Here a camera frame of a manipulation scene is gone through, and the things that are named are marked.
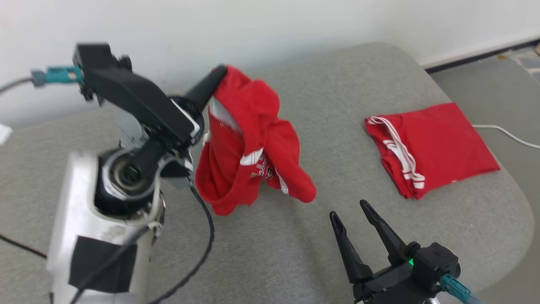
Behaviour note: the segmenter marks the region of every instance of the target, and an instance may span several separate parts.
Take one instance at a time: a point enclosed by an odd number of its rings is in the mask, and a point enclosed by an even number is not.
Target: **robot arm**
[[[143,304],[150,251],[165,216],[160,177],[191,177],[189,148],[204,131],[201,111],[227,69],[215,68],[185,96],[167,97],[107,44],[80,44],[73,61],[52,72],[79,83],[86,100],[95,95],[123,109],[117,122],[124,134],[120,148],[70,156],[47,261],[52,299]],[[119,250],[122,258],[108,265]]]

